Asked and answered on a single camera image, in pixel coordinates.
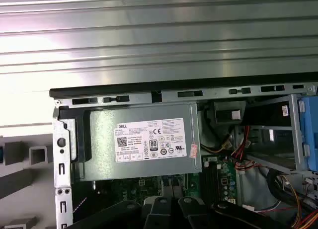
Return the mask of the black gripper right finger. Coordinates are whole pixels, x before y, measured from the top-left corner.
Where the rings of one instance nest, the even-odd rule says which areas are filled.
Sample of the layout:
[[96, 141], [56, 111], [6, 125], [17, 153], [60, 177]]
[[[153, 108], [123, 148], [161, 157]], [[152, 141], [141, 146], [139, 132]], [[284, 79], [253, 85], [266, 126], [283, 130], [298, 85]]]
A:
[[228, 201], [221, 200], [221, 184], [200, 185], [198, 197], [185, 196], [174, 180], [175, 229], [284, 229], [286, 226]]

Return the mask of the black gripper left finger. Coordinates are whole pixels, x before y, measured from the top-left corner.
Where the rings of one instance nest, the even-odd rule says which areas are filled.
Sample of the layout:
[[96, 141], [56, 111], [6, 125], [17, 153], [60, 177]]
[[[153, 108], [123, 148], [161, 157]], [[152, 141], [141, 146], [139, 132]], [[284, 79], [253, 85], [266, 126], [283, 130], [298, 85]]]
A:
[[169, 229], [173, 178], [98, 181], [75, 211], [71, 229]]

